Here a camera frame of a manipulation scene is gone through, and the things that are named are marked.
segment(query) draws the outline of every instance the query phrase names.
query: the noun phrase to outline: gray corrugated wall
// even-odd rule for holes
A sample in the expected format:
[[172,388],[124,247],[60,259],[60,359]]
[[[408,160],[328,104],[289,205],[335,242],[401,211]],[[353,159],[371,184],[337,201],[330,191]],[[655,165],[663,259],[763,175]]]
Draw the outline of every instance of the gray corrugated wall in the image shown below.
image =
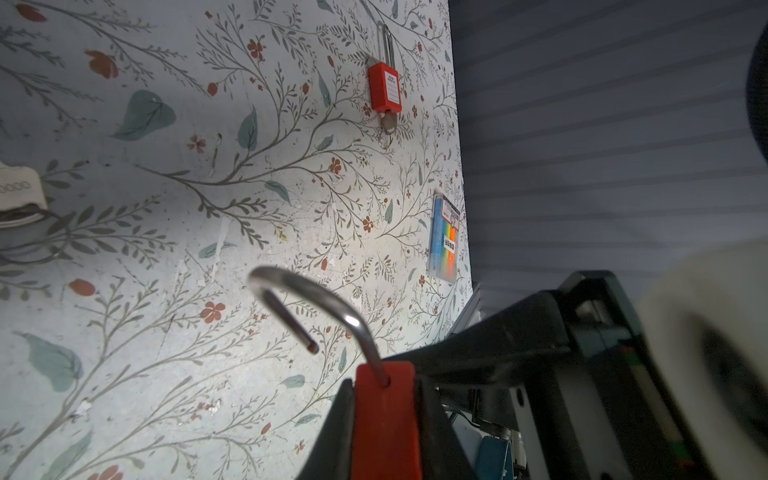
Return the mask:
[[743,92],[766,0],[451,3],[473,280],[487,310],[768,233]]

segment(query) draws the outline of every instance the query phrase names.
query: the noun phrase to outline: padlock body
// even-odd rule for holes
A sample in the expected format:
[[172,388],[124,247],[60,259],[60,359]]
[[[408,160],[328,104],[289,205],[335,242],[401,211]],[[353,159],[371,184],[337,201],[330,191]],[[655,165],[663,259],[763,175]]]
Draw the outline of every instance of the padlock body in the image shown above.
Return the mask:
[[368,69],[371,84],[371,108],[379,113],[402,111],[400,103],[400,77],[397,70],[383,61]]

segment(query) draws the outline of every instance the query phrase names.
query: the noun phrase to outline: open padlock shackle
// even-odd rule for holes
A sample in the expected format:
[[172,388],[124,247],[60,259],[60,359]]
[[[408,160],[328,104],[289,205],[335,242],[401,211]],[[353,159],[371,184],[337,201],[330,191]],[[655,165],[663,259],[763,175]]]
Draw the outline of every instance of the open padlock shackle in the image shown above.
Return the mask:
[[328,289],[303,276],[276,266],[259,266],[251,270],[248,275],[248,286],[253,294],[264,302],[266,307],[277,318],[283,321],[285,326],[298,337],[299,341],[312,354],[319,352],[317,342],[309,335],[301,323],[293,317],[291,312],[283,305],[283,302],[272,293],[272,290],[269,290],[269,287],[294,293],[341,322],[357,340],[362,354],[371,366],[379,385],[383,388],[389,385],[389,374],[384,370],[384,364],[379,356],[379,351],[373,342],[373,335],[368,329],[365,320],[362,319],[362,315],[357,310],[335,293],[328,291]]
[[382,26],[384,31],[384,62],[392,68],[395,68],[395,46],[392,43],[392,32],[389,31],[389,27]]

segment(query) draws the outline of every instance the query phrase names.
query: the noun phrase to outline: white tag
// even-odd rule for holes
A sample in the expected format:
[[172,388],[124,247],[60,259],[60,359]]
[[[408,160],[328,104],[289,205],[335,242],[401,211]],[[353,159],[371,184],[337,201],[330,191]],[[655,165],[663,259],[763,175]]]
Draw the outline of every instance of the white tag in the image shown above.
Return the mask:
[[[38,173],[30,167],[9,167],[0,163],[0,211],[5,213],[29,204],[37,205],[42,210],[48,209]],[[32,214],[14,220],[0,220],[0,228],[18,227],[41,218],[41,214]]]
[[385,71],[384,79],[386,81],[386,99],[400,105],[400,85],[397,77]]
[[458,210],[456,210],[453,205],[451,205],[445,197],[442,198],[442,217],[445,218],[445,221],[451,224],[451,227],[454,227],[456,230],[458,230]]
[[454,255],[456,254],[456,242],[446,237],[445,235],[442,236],[442,245],[447,251],[453,253]]

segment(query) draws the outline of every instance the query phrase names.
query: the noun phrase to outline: beige tag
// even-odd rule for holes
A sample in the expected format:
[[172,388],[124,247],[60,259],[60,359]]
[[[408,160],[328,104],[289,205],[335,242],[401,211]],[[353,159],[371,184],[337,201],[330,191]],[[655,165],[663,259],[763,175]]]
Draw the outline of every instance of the beige tag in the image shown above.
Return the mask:
[[[37,205],[43,210],[48,209],[38,173],[30,167],[9,167],[0,163],[0,214],[6,214],[29,204]],[[41,218],[43,218],[41,214],[7,221],[3,221],[0,217],[0,228],[19,227]]]

